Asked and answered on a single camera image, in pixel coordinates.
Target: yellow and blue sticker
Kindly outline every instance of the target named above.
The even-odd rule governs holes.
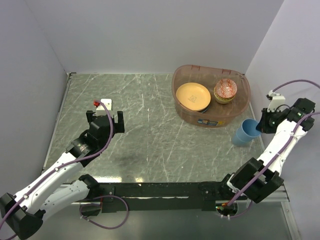
[[[198,119],[197,123],[208,125],[208,126],[221,126],[221,125],[225,124],[224,121],[211,121],[211,120],[207,120],[207,119]]]

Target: blue cup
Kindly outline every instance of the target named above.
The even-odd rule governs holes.
[[[236,146],[243,146],[249,143],[252,139],[260,136],[261,132],[256,130],[258,122],[248,118],[244,120],[241,126],[236,130],[232,143]]]

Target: marble table top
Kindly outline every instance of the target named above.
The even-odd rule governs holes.
[[[258,139],[246,147],[231,143],[241,122],[253,117],[249,107],[225,127],[186,123],[175,110],[172,77],[72,74],[45,168],[88,128],[86,111],[101,98],[112,99],[114,115],[123,111],[125,133],[116,134],[108,149],[68,183],[83,174],[106,183],[221,181],[262,153]]]

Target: brown translucent bin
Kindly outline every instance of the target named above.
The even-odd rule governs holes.
[[[214,96],[214,87],[221,79],[231,79],[237,85],[234,99],[227,104],[218,103]],[[186,83],[198,83],[209,90],[211,101],[205,113],[190,110],[177,99],[177,89]],[[197,65],[183,65],[174,72],[172,95],[175,110],[183,120],[201,127],[218,128],[225,127],[236,116],[239,116],[247,109],[250,102],[250,85],[247,78],[237,71]]]

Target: white wall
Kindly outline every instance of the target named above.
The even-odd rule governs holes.
[[[0,1],[0,196],[41,173],[67,75],[28,6]],[[1,230],[0,239],[11,230]]]
[[[270,89],[294,80],[308,79],[320,84],[320,1],[285,0],[246,76],[251,84],[252,105],[257,118],[268,106]],[[299,97],[316,102],[320,111],[320,89],[307,83],[281,88],[292,104]],[[283,178],[303,239],[320,237],[320,116],[315,125],[291,152],[284,164]],[[268,144],[272,136],[263,137]]]
[[[67,72],[245,72],[283,0],[26,0]]]

